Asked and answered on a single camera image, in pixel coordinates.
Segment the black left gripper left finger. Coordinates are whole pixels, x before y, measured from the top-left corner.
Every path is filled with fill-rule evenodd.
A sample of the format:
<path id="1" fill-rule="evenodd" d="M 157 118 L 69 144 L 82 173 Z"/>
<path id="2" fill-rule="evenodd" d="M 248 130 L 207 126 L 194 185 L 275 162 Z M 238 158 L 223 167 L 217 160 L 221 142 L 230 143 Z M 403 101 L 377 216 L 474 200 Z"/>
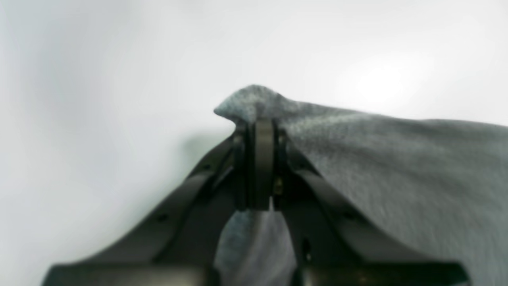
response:
<path id="1" fill-rule="evenodd" d="M 44 286 L 223 286 L 215 262 L 230 219 L 252 209 L 252 127 L 237 127 L 132 230 Z"/>

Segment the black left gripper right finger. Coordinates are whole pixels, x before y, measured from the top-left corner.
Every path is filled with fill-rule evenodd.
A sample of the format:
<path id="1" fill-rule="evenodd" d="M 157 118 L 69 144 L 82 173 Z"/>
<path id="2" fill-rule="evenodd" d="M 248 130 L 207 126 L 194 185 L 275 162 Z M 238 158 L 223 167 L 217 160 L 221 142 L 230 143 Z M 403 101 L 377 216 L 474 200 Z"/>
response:
<path id="1" fill-rule="evenodd" d="M 255 122 L 255 209 L 281 212 L 297 268 L 291 286 L 467 286 L 458 262 L 423 255 L 375 226 L 272 120 Z"/>

